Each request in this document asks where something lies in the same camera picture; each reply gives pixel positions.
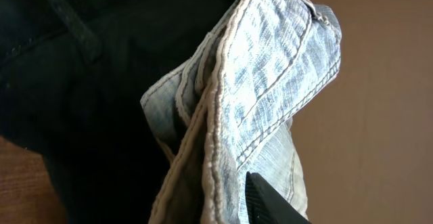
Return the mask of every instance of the jeans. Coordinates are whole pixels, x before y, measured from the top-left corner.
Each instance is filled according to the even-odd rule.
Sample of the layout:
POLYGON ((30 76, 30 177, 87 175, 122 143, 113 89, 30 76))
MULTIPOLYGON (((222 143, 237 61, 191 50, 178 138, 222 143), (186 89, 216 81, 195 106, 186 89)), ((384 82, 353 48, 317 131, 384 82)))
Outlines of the jeans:
POLYGON ((170 160, 150 223, 248 223, 247 171, 260 173, 305 217, 289 129, 293 115, 336 77, 340 42, 326 6, 236 0, 193 56, 141 98, 170 160), (187 127, 182 140, 177 118, 187 127))

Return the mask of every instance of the denim jacket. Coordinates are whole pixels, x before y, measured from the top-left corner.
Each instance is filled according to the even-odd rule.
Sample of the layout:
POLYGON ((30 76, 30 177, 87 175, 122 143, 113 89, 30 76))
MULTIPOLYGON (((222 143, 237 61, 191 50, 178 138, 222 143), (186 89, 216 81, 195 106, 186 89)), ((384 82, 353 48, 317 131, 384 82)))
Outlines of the denim jacket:
POLYGON ((340 41, 326 6, 237 0, 194 55, 141 99, 171 162, 149 223, 248 223, 247 171, 305 217, 291 118, 336 77, 340 41), (175 117, 187 130, 174 155, 175 117))

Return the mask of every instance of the black garment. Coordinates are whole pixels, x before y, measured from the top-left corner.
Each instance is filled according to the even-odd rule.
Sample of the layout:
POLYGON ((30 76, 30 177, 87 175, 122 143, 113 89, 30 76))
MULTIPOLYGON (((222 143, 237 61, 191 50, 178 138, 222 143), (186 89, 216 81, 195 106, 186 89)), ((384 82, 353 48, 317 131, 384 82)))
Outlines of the black garment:
POLYGON ((73 223, 146 222, 168 162, 139 99, 233 0, 65 1, 96 56, 58 3, 0 0, 0 135, 44 155, 73 223))

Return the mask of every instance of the denim fabric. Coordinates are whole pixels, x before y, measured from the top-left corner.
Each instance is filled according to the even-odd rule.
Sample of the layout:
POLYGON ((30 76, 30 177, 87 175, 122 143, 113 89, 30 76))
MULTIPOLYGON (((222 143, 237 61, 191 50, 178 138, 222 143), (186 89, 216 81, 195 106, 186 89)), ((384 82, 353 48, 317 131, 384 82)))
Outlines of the denim fabric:
POLYGON ((196 53, 141 100, 161 145, 175 135, 173 115, 187 126, 150 223, 248 223, 247 171, 306 216, 291 117, 337 75, 340 40, 326 6, 237 0, 196 53))

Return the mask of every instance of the wooden surface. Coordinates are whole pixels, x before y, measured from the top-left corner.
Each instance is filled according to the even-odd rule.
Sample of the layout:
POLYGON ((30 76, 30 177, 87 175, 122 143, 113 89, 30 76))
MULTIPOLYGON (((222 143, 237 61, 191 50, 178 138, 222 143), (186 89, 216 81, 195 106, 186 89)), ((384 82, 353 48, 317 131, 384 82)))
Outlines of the wooden surface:
POLYGON ((312 0, 342 27, 339 77, 294 117, 308 215, 433 223, 433 0, 312 0))
POLYGON ((0 138, 0 223, 62 224, 65 212, 42 158, 0 138))

